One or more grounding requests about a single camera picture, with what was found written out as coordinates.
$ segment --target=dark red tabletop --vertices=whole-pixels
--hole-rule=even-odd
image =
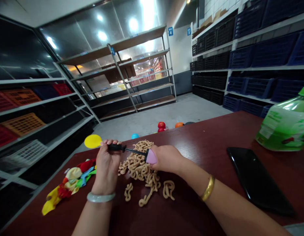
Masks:
[[[190,124],[184,127],[125,141],[128,147],[140,140],[154,144],[173,145],[183,156],[191,159],[224,184],[245,196],[227,147],[252,149],[259,157],[279,188],[291,202],[297,216],[282,217],[268,213],[281,225],[304,222],[304,150],[300,152],[272,152],[255,140],[262,119],[243,111]],[[4,231],[4,235],[71,235],[91,191],[95,177],[70,199],[65,199],[46,216],[41,214],[47,194],[59,185],[67,168],[75,167],[87,158],[95,158],[98,149],[75,154],[63,169],[47,184],[30,205]],[[165,180],[173,180],[175,201],[154,192],[148,204],[139,207],[139,199],[148,195],[145,182],[133,180],[129,175],[119,176],[110,223],[110,235],[225,235],[219,223],[193,190],[180,177],[160,172]],[[125,202],[127,183],[134,185],[131,200]]]

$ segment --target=orange balloon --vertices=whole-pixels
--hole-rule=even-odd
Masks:
[[[176,123],[175,128],[182,127],[182,126],[184,126],[184,123],[178,122],[178,123]]]

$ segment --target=concrete floor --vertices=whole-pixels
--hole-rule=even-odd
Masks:
[[[222,106],[187,93],[178,96],[176,103],[104,121],[94,128],[93,134],[101,136],[103,140],[126,141],[131,139],[133,133],[142,137],[157,132],[160,121],[165,122],[166,128],[172,129],[177,122],[199,122],[230,113],[232,111]],[[81,144],[74,153],[86,150],[84,144]]]

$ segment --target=red balloon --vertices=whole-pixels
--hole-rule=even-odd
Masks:
[[[165,128],[165,123],[164,122],[159,122],[158,123],[158,128]]]

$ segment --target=black phone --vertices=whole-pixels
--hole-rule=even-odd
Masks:
[[[252,150],[228,147],[227,152],[248,199],[254,205],[284,216],[296,215],[288,199]]]

